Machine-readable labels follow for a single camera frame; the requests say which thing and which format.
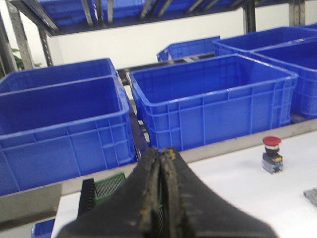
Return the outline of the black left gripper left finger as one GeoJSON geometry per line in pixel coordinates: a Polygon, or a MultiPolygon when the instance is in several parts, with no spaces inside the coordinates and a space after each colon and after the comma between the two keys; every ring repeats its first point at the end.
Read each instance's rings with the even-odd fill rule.
{"type": "Polygon", "coordinates": [[[59,238],[159,238],[159,153],[148,148],[120,188],[65,225],[59,238]]]}

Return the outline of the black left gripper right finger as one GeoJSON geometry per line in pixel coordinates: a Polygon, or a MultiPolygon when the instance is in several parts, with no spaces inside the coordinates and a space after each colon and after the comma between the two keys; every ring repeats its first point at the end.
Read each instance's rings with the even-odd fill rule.
{"type": "Polygon", "coordinates": [[[162,149],[159,159],[164,237],[277,237],[270,225],[239,210],[208,188],[175,147],[162,149]]]}

